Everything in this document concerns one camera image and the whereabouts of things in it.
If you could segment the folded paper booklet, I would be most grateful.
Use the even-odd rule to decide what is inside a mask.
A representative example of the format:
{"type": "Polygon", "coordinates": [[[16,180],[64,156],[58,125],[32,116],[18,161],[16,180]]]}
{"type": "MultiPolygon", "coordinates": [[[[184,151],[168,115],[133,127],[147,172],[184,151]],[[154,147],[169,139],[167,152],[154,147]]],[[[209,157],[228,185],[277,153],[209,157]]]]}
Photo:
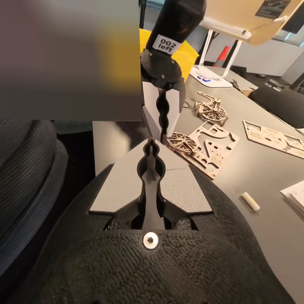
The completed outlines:
{"type": "Polygon", "coordinates": [[[300,181],[280,191],[280,193],[304,215],[304,181],[300,181]]]}

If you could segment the small dark wooden model part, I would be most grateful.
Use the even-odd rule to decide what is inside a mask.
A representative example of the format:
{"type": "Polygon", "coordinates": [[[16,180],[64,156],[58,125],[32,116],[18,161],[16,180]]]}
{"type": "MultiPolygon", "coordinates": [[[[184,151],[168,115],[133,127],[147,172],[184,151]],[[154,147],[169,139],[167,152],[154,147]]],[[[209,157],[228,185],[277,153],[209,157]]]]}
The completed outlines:
{"type": "Polygon", "coordinates": [[[158,173],[156,172],[156,159],[153,154],[153,145],[152,145],[153,143],[154,143],[154,139],[153,137],[151,137],[149,142],[150,147],[149,147],[149,156],[147,157],[147,167],[149,170],[150,179],[152,181],[156,181],[158,179],[158,173]]]}

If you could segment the black flat case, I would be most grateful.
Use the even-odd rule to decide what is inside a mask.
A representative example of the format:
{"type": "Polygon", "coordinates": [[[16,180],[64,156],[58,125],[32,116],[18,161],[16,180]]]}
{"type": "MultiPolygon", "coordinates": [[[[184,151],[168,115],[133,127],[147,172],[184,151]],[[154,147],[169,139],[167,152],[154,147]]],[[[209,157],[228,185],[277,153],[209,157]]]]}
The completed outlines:
{"type": "Polygon", "coordinates": [[[277,82],[268,82],[249,98],[295,129],[304,128],[304,96],[277,82]]]}

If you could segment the wooden bicycle model assembly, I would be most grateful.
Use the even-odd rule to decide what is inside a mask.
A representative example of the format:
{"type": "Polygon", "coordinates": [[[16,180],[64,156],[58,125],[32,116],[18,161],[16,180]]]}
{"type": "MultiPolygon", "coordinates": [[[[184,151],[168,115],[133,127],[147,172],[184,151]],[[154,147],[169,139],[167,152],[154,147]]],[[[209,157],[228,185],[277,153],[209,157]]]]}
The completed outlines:
{"type": "Polygon", "coordinates": [[[220,106],[221,100],[204,92],[198,91],[197,94],[206,98],[209,102],[195,101],[193,108],[196,111],[196,115],[202,116],[203,118],[223,127],[225,122],[228,120],[228,116],[226,111],[220,106]]]}

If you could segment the long wooden part sheet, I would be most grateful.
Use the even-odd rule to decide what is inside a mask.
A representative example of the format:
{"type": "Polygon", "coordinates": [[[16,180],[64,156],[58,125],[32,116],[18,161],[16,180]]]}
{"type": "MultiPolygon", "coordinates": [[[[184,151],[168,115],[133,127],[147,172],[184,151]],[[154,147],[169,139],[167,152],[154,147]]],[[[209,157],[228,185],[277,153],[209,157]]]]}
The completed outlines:
{"type": "Polygon", "coordinates": [[[304,159],[301,139],[246,120],[243,120],[243,126],[249,141],[304,159]]]}

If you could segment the wooden part sheet with holes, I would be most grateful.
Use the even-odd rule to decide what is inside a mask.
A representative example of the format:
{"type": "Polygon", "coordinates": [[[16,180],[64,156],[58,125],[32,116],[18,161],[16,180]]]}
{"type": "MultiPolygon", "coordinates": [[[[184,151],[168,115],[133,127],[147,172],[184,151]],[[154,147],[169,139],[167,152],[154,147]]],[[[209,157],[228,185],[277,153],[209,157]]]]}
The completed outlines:
{"type": "Polygon", "coordinates": [[[203,150],[200,158],[185,159],[211,180],[214,180],[239,142],[239,137],[207,120],[188,135],[203,150]]]}

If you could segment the person's ribbed sweater torso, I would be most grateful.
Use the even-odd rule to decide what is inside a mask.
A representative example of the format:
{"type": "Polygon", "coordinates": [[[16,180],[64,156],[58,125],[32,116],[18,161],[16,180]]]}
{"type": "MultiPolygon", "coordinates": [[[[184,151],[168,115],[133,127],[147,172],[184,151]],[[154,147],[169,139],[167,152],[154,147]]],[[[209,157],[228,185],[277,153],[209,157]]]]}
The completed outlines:
{"type": "Polygon", "coordinates": [[[40,230],[63,185],[68,155],[50,120],[0,120],[1,277],[40,230]]]}

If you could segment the cardboard display board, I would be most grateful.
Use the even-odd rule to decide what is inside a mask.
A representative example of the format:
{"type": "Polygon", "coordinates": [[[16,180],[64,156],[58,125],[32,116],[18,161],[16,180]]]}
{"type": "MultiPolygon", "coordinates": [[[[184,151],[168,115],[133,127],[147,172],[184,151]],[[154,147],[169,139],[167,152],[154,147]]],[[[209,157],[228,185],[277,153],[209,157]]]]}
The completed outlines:
{"type": "Polygon", "coordinates": [[[207,1],[200,26],[253,46],[272,39],[302,5],[303,0],[207,1]]]}

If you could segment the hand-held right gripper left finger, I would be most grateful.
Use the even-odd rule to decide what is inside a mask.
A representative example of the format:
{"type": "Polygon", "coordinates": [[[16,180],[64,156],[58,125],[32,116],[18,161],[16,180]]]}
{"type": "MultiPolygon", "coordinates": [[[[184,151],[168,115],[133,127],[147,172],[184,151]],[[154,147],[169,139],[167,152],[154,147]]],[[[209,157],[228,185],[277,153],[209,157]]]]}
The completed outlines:
{"type": "Polygon", "coordinates": [[[141,212],[150,143],[144,140],[114,163],[90,212],[141,212]]]}

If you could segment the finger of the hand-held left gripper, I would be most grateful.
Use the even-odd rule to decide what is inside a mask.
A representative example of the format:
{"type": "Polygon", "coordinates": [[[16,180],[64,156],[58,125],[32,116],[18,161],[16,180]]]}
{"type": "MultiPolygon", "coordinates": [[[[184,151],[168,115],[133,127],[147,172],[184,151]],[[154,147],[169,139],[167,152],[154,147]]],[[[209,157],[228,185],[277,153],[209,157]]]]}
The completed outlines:
{"type": "Polygon", "coordinates": [[[165,106],[168,109],[165,110],[164,119],[165,125],[163,126],[163,134],[167,138],[171,138],[177,121],[180,116],[180,93],[178,90],[170,89],[165,90],[165,106]]]}
{"type": "Polygon", "coordinates": [[[163,89],[155,87],[150,82],[142,82],[143,101],[142,117],[153,139],[161,140],[162,127],[159,123],[160,112],[157,108],[157,101],[163,89]]]}

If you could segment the white wax stick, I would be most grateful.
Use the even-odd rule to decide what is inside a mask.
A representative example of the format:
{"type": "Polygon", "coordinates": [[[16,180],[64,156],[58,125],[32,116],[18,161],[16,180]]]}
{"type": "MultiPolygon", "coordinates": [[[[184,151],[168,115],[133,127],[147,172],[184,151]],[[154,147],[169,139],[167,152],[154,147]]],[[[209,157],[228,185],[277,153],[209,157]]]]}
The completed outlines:
{"type": "Polygon", "coordinates": [[[254,211],[258,211],[260,206],[256,203],[256,201],[247,193],[244,192],[241,194],[241,198],[248,204],[248,206],[254,211]]]}

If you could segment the wooden spoked wheel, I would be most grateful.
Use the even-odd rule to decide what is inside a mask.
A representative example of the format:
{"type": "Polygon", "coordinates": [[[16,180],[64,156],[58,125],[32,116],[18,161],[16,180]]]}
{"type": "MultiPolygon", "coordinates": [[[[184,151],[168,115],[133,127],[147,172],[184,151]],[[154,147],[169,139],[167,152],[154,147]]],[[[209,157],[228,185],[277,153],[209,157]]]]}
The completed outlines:
{"type": "Polygon", "coordinates": [[[164,143],[173,152],[179,154],[185,159],[202,157],[202,147],[189,136],[173,132],[171,137],[165,137],[164,143]]]}

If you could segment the orange traffic cone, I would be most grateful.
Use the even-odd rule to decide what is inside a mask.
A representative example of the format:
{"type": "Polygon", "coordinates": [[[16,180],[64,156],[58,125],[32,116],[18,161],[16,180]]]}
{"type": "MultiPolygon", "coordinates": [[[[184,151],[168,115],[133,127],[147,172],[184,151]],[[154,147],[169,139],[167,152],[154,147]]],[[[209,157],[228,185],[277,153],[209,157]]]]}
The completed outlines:
{"type": "Polygon", "coordinates": [[[229,51],[230,51],[230,47],[225,46],[221,54],[218,56],[216,62],[213,64],[213,67],[223,67],[229,51]]]}

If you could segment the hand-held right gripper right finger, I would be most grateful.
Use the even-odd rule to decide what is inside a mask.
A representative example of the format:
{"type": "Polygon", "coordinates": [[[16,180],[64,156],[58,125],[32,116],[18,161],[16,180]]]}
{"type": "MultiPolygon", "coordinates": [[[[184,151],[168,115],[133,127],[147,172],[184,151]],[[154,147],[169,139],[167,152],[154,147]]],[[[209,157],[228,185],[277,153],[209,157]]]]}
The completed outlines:
{"type": "Polygon", "coordinates": [[[154,140],[158,212],[211,212],[190,166],[158,140],[154,140]]]}

